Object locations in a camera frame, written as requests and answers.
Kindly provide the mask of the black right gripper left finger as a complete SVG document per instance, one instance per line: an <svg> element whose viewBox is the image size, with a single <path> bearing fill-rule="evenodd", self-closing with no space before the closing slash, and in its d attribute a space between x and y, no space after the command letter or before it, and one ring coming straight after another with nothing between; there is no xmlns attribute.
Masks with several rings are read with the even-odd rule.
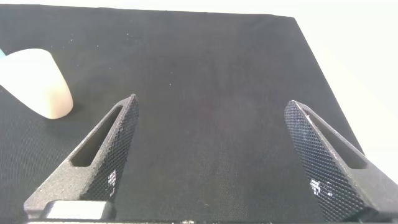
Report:
<svg viewBox="0 0 398 224"><path fill-rule="evenodd" d="M55 200L114 202L138 121L135 94L116 103L24 202L27 216Z"/></svg>

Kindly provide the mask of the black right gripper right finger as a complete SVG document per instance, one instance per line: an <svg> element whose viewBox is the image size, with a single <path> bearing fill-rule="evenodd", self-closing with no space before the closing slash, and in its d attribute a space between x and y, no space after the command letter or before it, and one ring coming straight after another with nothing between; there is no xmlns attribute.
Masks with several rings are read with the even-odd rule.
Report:
<svg viewBox="0 0 398 224"><path fill-rule="evenodd" d="M397 221L392 179L307 105L289 101L284 118L326 221Z"/></svg>

